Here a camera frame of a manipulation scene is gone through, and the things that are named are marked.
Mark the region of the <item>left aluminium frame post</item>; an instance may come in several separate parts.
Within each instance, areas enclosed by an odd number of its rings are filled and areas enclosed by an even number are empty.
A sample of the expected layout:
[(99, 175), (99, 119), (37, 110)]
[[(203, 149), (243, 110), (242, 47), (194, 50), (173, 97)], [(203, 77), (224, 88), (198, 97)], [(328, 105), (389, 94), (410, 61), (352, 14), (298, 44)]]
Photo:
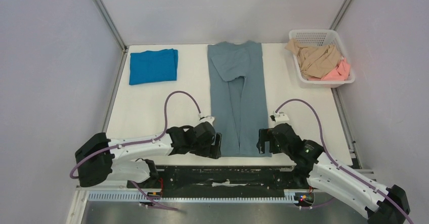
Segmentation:
[(122, 52), (126, 52), (127, 45), (125, 44), (122, 36), (120, 35), (119, 30), (115, 26), (114, 21), (111, 18), (104, 2), (102, 0), (93, 0), (93, 1), (95, 2), (95, 5), (96, 5), (98, 11), (101, 13), (103, 20), (107, 24), (110, 32), (112, 33), (117, 45), (119, 46), (119, 48), (121, 49)]

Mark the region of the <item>pink t shirt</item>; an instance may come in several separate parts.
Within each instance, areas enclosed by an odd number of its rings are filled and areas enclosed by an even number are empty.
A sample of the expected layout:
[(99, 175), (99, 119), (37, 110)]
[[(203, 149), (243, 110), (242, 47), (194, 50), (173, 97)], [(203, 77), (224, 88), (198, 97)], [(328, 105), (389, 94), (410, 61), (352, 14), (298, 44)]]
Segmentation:
[(351, 65), (342, 58), (338, 65), (322, 78), (310, 77), (311, 81), (345, 81), (350, 75)]

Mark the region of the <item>white plastic laundry basket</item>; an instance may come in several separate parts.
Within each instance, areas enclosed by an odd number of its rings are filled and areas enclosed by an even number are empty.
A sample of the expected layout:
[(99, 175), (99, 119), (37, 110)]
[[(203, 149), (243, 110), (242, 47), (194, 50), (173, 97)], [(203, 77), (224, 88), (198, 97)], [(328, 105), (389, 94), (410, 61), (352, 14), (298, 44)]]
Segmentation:
[(285, 49), (294, 60), (302, 88), (336, 88), (351, 84), (355, 74), (339, 34), (330, 29), (294, 29)]

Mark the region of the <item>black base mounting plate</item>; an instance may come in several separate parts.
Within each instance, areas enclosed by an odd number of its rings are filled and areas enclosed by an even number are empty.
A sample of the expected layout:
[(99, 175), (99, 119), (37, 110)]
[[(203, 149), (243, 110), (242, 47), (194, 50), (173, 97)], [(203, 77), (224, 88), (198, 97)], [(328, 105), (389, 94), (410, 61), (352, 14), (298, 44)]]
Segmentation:
[(284, 190), (310, 187), (292, 166), (157, 166), (158, 174), (140, 183), (143, 190), (161, 189), (166, 198), (282, 197)]

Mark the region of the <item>folded bright blue t shirt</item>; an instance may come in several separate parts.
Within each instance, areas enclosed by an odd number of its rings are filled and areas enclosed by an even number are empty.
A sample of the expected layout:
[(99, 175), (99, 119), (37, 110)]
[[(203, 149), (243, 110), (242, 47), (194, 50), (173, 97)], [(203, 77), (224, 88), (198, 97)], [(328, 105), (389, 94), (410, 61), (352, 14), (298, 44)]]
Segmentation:
[(129, 85), (176, 81), (178, 61), (176, 49), (131, 53)]

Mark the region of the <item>grey-blue t shirt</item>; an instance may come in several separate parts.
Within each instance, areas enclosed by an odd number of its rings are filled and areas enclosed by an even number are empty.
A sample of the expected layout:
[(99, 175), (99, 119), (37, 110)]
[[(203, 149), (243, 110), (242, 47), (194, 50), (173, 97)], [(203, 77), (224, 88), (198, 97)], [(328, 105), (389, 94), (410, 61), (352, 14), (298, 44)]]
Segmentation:
[(261, 43), (221, 42), (207, 47), (211, 114), (222, 134), (223, 157), (261, 157), (259, 130), (268, 128)]

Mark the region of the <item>aluminium frame post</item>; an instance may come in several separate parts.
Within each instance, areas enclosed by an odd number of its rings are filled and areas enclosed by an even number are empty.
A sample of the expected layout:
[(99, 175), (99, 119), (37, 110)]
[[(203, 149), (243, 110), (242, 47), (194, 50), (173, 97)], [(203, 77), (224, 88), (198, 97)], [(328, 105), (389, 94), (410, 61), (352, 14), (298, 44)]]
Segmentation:
[(110, 32), (112, 33), (117, 45), (119, 46), (119, 48), (121, 49), (122, 52), (126, 52), (127, 45), (125, 44), (122, 36), (120, 35), (119, 30), (115, 26), (114, 21), (111, 18), (104, 2), (102, 0), (93, 0), (93, 1), (95, 2), (95, 5), (96, 5), (98, 11), (101, 13), (103, 20), (107, 24)]
[(344, 0), (342, 5), (340, 6), (338, 12), (336, 13), (329, 29), (331, 30), (337, 30), (337, 28), (339, 27), (343, 17), (345, 16), (349, 6), (351, 5), (351, 3), (353, 2), (353, 0)]

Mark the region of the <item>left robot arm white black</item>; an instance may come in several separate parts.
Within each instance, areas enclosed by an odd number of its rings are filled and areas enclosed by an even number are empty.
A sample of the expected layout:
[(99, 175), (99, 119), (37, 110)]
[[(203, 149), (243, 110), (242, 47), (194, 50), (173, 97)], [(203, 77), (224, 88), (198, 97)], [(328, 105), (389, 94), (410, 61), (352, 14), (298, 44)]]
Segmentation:
[(76, 152), (72, 173), (81, 187), (93, 187), (105, 181), (157, 185), (159, 175), (151, 157), (192, 154), (218, 159), (222, 134), (212, 123), (173, 126), (159, 135), (134, 139), (109, 139), (104, 132), (93, 135)]

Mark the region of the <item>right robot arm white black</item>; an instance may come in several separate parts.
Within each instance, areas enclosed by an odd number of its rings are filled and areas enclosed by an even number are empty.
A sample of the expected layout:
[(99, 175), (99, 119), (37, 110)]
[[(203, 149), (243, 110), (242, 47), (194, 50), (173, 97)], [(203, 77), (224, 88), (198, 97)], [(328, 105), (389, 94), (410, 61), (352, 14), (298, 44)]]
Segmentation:
[(405, 191), (387, 187), (330, 157), (319, 143), (302, 140), (287, 123), (260, 129), (257, 148), (283, 153), (294, 163), (292, 181), (299, 187), (319, 189), (360, 213), (368, 223), (404, 223), (410, 213)]

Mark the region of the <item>right aluminium frame post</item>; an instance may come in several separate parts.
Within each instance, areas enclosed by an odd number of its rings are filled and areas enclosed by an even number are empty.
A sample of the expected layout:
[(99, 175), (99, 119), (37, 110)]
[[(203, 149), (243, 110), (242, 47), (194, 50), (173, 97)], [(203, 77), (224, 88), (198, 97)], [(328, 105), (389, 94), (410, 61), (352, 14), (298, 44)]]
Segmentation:
[(344, 0), (342, 5), (340, 6), (338, 12), (336, 13), (329, 29), (331, 30), (337, 30), (337, 28), (339, 27), (343, 17), (345, 16), (349, 6), (351, 5), (351, 3), (353, 2), (353, 0)]

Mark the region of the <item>beige t shirt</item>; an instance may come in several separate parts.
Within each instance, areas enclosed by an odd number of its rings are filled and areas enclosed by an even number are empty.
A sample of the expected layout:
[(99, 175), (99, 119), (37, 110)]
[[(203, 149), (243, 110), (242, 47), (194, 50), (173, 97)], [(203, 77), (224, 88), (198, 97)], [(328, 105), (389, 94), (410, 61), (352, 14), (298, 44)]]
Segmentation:
[(322, 78), (333, 70), (342, 59), (341, 53), (334, 44), (314, 47), (303, 45), (292, 38), (285, 49), (296, 56), (299, 70), (305, 79), (310, 77)]

